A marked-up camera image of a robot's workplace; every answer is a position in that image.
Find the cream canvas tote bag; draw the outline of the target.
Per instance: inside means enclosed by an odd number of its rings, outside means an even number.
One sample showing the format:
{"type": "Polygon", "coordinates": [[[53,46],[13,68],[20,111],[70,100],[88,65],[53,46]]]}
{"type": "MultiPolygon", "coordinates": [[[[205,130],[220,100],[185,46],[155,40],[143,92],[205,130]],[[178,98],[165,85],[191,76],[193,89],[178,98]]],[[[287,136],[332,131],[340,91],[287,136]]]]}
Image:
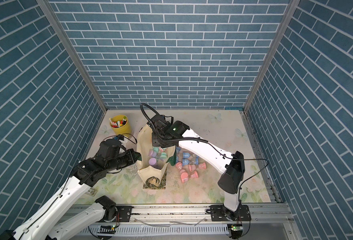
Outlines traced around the cream canvas tote bag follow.
{"type": "Polygon", "coordinates": [[[136,162],[136,165],[143,187],[164,190],[167,167],[175,165],[176,162],[176,147],[154,147],[152,129],[146,125],[138,133],[136,151],[141,154],[141,159],[136,162]]]}

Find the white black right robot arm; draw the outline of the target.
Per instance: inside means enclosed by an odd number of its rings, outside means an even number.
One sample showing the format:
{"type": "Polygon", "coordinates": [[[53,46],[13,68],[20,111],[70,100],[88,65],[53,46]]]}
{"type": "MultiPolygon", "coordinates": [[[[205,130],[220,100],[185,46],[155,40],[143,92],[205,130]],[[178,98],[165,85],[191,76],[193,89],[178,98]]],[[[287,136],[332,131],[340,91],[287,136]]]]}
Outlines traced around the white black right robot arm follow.
{"type": "Polygon", "coordinates": [[[239,192],[242,185],[251,179],[244,179],[247,159],[243,154],[218,148],[181,121],[173,122],[173,118],[168,121],[166,116],[158,113],[152,118],[146,113],[143,115],[152,129],[152,143],[155,147],[181,147],[201,157],[221,174],[217,182],[225,193],[221,214],[230,221],[240,221],[242,206],[239,192]]]}

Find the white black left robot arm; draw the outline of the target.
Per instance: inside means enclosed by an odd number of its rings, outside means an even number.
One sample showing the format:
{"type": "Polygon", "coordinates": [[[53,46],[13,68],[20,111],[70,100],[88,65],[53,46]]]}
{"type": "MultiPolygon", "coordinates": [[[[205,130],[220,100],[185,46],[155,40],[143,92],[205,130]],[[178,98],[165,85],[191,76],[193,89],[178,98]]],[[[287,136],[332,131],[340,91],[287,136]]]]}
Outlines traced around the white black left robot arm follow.
{"type": "Polygon", "coordinates": [[[107,196],[98,198],[87,210],[59,224],[69,208],[96,183],[114,171],[134,165],[141,154],[127,149],[123,136],[102,141],[94,157],[75,166],[59,190],[28,220],[15,230],[5,230],[0,240],[68,240],[93,223],[119,223],[116,203],[107,196]]]}

